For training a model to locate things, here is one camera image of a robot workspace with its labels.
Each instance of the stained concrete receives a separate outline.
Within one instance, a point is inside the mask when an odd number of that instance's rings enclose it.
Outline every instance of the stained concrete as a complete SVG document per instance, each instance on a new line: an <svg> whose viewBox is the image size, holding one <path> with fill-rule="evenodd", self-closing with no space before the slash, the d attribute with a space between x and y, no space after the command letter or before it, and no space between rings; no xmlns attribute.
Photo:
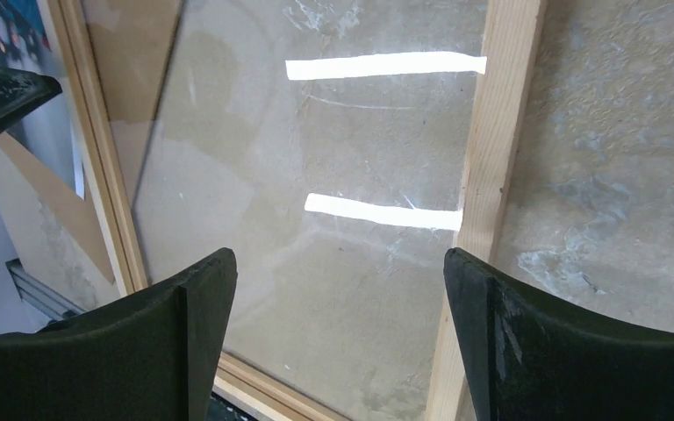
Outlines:
<svg viewBox="0 0 674 421"><path fill-rule="evenodd" d="M484 14L190 2L135 207L152 281L231 247L230 352L351 418L421 419L452 233L303 206L313 192L456 210L475 76L289 82L283 62L478 54ZM674 331L674 3L551 2L498 265Z"/></svg>

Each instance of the white strip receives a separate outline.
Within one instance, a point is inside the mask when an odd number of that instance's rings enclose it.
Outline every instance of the white strip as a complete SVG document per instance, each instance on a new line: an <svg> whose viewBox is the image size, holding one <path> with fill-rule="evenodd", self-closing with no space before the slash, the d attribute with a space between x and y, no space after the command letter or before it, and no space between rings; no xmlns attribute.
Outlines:
<svg viewBox="0 0 674 421"><path fill-rule="evenodd" d="M336 217L363 219L382 225L411 226L431 230L459 231L462 219L460 211L378 206L316 193L309 194L304 209L309 212L328 213Z"/></svg>
<svg viewBox="0 0 674 421"><path fill-rule="evenodd" d="M473 57L448 51L373 54L346 59L285 62L288 79L292 81L436 72L478 72L483 75L486 67L486 57Z"/></svg>

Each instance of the wooden beam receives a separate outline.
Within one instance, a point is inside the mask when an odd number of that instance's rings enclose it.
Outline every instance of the wooden beam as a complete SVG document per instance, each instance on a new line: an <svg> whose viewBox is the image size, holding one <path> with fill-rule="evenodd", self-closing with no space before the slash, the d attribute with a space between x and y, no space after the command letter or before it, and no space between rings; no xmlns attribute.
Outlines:
<svg viewBox="0 0 674 421"><path fill-rule="evenodd" d="M490 0L462 177L463 221L455 246L492 262L505 215L528 85L541 35L546 0ZM468 395L455 327L444 297L435 348L428 421L455 421Z"/></svg>
<svg viewBox="0 0 674 421"><path fill-rule="evenodd" d="M221 373L227 373L239 382L232 387L232 383L224 384L218 377ZM216 375L216 385L226 393L241 399L242 390L257 390L259 394L248 393L242 402L257 410L267 417L272 417L273 412L278 413L277 419L308 419L311 421L348 421L347 418L330 410L321 403L298 393L278 380L264 374L260 370L248 365L246 362L222 353L219 360L219 374Z"/></svg>
<svg viewBox="0 0 674 421"><path fill-rule="evenodd" d="M66 69L64 91L81 130L84 172L120 295L147 286L117 151L107 120L89 35L77 2L39 0L48 41Z"/></svg>

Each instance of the wooden frame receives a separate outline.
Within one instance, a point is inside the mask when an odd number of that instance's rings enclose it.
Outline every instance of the wooden frame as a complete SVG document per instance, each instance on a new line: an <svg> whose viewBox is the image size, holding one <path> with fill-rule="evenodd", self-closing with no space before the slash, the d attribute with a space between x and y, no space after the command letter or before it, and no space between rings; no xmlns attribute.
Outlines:
<svg viewBox="0 0 674 421"><path fill-rule="evenodd" d="M53 22L51 44L66 64L75 96L72 110L86 133L83 153L90 189L97 203L105 244L120 295L147 286L138 240L119 172L107 110L101 95L85 19L78 2L39 0ZM455 245L483 260L494 258L505 213L510 174L524 116L531 67L541 33L546 0L491 0L484 29L487 73L479 76L462 177L462 229ZM455 420L465 375L448 300L442 304L426 419ZM296 390L230 354L220 358L216 387L252 410L275 420L345 420Z"/></svg>
<svg viewBox="0 0 674 421"><path fill-rule="evenodd" d="M462 177L463 221L455 246L492 262L507 199L546 0L490 0ZM426 419L455 421L469 394L444 297Z"/></svg>

